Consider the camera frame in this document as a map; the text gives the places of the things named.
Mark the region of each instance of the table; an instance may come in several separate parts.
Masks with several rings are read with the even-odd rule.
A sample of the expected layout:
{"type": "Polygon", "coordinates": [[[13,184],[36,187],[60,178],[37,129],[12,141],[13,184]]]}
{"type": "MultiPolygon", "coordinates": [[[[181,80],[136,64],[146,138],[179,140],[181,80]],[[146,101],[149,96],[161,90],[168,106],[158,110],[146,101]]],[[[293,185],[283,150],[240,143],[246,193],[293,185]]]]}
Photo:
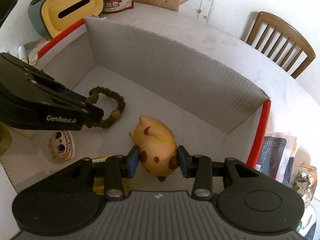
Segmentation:
{"type": "MultiPolygon", "coordinates": [[[[268,57],[212,26],[158,7],[135,3],[134,9],[107,15],[107,19],[178,41],[251,80],[271,99],[267,132],[290,133],[300,142],[293,174],[300,161],[319,167],[320,106],[268,57]]],[[[320,187],[315,198],[320,199],[320,187]]]]}

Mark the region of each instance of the chair backrest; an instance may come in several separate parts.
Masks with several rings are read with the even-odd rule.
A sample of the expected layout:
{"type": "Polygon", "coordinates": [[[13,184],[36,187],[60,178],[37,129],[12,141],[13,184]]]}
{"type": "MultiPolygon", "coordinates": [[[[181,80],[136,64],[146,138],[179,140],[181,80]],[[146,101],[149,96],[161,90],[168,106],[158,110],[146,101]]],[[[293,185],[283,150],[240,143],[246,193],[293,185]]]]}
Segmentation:
{"type": "Polygon", "coordinates": [[[280,43],[280,40],[282,37],[287,37],[286,42],[281,47],[279,52],[274,57],[273,61],[276,62],[281,54],[284,52],[286,46],[288,45],[289,41],[293,42],[293,45],[291,46],[290,50],[287,52],[287,54],[284,56],[283,60],[279,63],[279,66],[282,67],[284,63],[287,61],[287,59],[292,54],[294,48],[298,46],[300,48],[299,52],[295,55],[295,57],[292,59],[292,61],[288,64],[285,71],[288,71],[292,65],[297,61],[298,57],[302,52],[304,52],[307,57],[305,60],[297,67],[297,69],[292,73],[293,78],[297,78],[301,74],[302,71],[305,70],[305,68],[315,59],[316,54],[313,51],[312,47],[310,46],[309,42],[295,29],[293,28],[289,23],[285,22],[283,19],[279,18],[278,16],[268,13],[268,12],[259,12],[258,16],[254,22],[254,25],[252,27],[252,30],[249,34],[249,37],[246,41],[247,44],[252,45],[252,42],[254,38],[256,37],[259,28],[262,24],[262,22],[267,23],[267,27],[263,31],[260,39],[258,40],[257,45],[255,46],[255,49],[259,49],[261,46],[270,26],[274,27],[274,30],[272,31],[270,37],[268,38],[266,44],[262,48],[261,53],[264,54],[266,50],[268,49],[272,39],[274,38],[276,32],[280,32],[280,36],[276,40],[275,44],[272,46],[270,52],[268,53],[267,57],[270,58],[272,54],[275,52],[277,46],[280,43]]]}

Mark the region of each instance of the white cardboard box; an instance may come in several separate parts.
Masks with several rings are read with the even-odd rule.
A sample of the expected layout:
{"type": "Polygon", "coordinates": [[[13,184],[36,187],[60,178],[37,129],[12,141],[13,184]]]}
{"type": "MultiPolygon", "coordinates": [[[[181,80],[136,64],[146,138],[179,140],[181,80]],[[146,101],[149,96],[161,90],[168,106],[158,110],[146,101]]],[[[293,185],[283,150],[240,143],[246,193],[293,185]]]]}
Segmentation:
{"type": "MultiPolygon", "coordinates": [[[[133,146],[128,133],[140,115],[164,122],[191,155],[221,162],[235,157],[255,167],[270,100],[218,61],[155,33],[97,17],[67,28],[39,51],[39,58],[36,67],[67,88],[88,96],[93,87],[108,87],[124,97],[126,108],[109,129],[72,132],[76,154],[69,162],[51,158],[52,131],[37,131],[31,139],[11,131],[12,145],[1,160],[17,192],[83,157],[126,155],[133,146]]],[[[116,102],[101,95],[97,106],[109,115],[116,102]]],[[[193,181],[177,169],[159,182],[139,165],[130,187],[190,191],[193,181]]],[[[214,189],[219,192],[222,185],[214,189]]]]}

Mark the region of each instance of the gray ribbed panel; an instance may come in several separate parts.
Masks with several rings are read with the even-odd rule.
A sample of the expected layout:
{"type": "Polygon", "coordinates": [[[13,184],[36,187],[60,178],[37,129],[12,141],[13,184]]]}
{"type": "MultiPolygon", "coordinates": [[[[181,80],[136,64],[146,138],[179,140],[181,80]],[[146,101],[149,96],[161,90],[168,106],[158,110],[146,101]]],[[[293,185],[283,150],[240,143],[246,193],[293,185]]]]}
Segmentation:
{"type": "Polygon", "coordinates": [[[188,193],[132,192],[120,202],[108,203],[92,224],[66,236],[36,236],[21,232],[14,240],[303,240],[295,232],[254,236],[223,221],[213,206],[188,193]]]}

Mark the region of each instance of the cartoon eye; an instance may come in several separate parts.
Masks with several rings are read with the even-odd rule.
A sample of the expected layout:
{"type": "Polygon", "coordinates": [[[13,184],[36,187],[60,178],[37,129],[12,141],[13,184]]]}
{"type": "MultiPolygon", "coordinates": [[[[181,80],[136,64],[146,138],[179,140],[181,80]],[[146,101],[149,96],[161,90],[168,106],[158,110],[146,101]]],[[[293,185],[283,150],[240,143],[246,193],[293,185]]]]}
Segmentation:
{"type": "Polygon", "coordinates": [[[54,134],[55,139],[59,139],[61,137],[61,132],[56,132],[54,134]]]}
{"type": "Polygon", "coordinates": [[[57,149],[58,149],[59,153],[63,153],[66,148],[65,148],[65,146],[63,144],[59,144],[57,149]]]}

